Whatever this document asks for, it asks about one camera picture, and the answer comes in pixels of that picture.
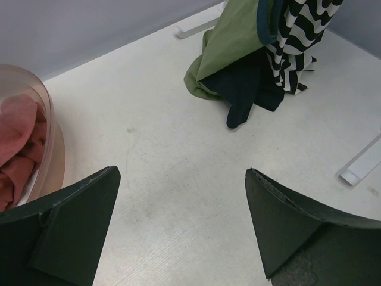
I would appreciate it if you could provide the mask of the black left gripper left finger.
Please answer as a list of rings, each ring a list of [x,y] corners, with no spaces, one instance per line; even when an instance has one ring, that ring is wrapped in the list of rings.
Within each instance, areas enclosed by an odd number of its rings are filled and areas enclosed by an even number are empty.
[[[1,285],[92,285],[120,181],[108,166],[1,212]]]

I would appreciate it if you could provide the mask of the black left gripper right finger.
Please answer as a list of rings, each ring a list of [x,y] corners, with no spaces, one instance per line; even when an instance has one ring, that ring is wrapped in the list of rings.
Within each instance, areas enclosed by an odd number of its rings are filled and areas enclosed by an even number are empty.
[[[380,221],[313,200],[256,169],[245,189],[272,285],[380,285]]]

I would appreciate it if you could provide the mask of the rust red tank top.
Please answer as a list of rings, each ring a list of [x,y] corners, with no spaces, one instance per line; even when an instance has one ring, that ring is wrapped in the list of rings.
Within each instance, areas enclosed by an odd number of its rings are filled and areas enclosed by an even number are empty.
[[[39,168],[47,122],[41,103],[26,94],[1,103],[1,211],[20,201],[30,177]]]

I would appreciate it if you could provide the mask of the navy blue garment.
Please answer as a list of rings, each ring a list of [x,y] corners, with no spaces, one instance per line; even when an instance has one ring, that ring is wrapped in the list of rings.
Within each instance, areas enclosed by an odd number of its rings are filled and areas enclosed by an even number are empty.
[[[275,83],[264,47],[206,77],[201,83],[230,104],[226,120],[230,129],[248,120],[254,104],[275,111],[285,94]]]

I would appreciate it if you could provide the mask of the black white striped tank top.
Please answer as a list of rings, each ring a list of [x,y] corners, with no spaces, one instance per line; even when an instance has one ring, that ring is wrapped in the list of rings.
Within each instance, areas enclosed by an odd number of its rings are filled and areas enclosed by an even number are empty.
[[[318,44],[343,0],[285,1],[274,43],[266,46],[275,83],[284,91],[298,94],[307,89],[303,72],[314,71],[316,58],[310,49]]]

